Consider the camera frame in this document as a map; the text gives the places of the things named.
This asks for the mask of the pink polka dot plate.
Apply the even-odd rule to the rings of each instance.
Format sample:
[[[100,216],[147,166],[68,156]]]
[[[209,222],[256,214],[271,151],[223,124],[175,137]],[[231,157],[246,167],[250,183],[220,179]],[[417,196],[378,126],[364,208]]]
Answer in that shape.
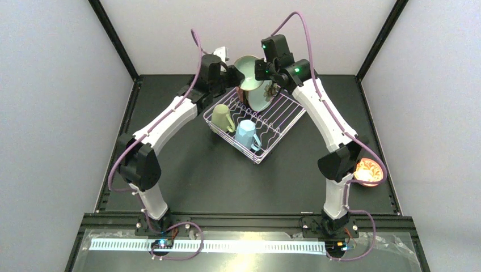
[[[239,101],[240,101],[242,104],[244,104],[245,101],[246,101],[246,96],[245,96],[245,94],[244,94],[244,90],[241,89],[240,87],[237,87],[237,88],[236,88],[236,92],[237,92],[237,96],[238,96]]]

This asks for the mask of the green celadon bowl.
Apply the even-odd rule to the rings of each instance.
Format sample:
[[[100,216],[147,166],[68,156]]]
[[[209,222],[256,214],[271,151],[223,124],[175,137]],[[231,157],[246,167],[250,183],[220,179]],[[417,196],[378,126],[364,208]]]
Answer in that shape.
[[[256,80],[255,79],[255,61],[259,60],[256,56],[245,55],[238,58],[234,62],[234,66],[239,72],[244,75],[244,79],[241,80],[238,86],[242,91],[253,91],[260,88],[263,85],[270,85],[271,80]]]

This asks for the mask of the green flower plate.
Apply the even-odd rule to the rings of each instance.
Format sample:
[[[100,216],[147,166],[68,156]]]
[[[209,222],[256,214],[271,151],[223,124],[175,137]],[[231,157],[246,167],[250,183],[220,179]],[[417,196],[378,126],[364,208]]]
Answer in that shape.
[[[269,107],[279,90],[277,83],[265,80],[257,89],[246,92],[247,104],[254,112],[261,112]]]

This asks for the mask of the cream mug green handle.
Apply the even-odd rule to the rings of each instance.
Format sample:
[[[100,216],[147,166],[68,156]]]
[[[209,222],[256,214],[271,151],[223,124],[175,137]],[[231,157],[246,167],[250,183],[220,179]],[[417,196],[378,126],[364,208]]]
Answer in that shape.
[[[218,104],[214,107],[211,122],[224,132],[233,133],[236,131],[230,109],[225,104]]]

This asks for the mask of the white wire dish rack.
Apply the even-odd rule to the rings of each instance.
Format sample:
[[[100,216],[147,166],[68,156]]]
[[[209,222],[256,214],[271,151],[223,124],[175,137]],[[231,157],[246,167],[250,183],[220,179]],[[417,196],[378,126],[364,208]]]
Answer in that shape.
[[[260,138],[260,150],[247,149],[235,140],[234,132],[224,132],[212,123],[215,106],[225,104],[229,107],[235,125],[243,120],[251,120],[256,125]],[[274,102],[260,113],[254,112],[240,102],[237,91],[232,89],[203,113],[202,117],[213,132],[235,147],[255,164],[261,163],[273,151],[289,130],[306,113],[306,110],[290,96],[281,93]]]

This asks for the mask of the white mug blue handle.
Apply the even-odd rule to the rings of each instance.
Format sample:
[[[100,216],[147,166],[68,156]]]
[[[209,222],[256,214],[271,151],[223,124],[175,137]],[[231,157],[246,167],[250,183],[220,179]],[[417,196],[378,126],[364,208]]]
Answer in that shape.
[[[238,124],[234,139],[248,150],[259,151],[261,149],[261,140],[257,135],[256,125],[251,120],[242,120]]]

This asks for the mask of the orange floral bowl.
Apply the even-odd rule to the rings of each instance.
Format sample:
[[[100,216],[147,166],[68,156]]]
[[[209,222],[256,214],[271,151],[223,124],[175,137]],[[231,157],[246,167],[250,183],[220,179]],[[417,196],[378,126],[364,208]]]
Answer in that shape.
[[[362,186],[366,187],[377,186],[384,178],[381,166],[369,158],[362,158],[358,162],[353,175],[356,180],[361,181]]]

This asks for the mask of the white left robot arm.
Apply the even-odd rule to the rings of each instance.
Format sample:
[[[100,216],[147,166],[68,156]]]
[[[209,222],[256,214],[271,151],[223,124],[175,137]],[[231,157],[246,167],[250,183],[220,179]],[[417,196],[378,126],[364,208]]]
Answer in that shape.
[[[118,173],[128,184],[127,191],[138,196],[142,211],[149,219],[161,220],[168,213],[158,181],[162,170],[157,156],[164,145],[188,122],[211,105],[227,88],[239,87],[245,73],[234,65],[226,65],[221,57],[205,54],[197,73],[175,95],[170,105],[148,125],[132,135],[117,139],[121,154],[109,173]]]

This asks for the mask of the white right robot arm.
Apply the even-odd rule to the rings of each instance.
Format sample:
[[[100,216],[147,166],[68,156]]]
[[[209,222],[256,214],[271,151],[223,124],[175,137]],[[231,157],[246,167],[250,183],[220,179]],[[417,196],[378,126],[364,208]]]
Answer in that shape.
[[[318,160],[326,178],[326,200],[321,213],[322,228],[334,233],[349,222],[349,181],[353,178],[362,149],[369,141],[359,137],[342,118],[327,96],[312,63],[296,61],[284,35],[261,41],[265,59],[255,62],[255,78],[269,79],[292,95],[320,131],[328,154]]]

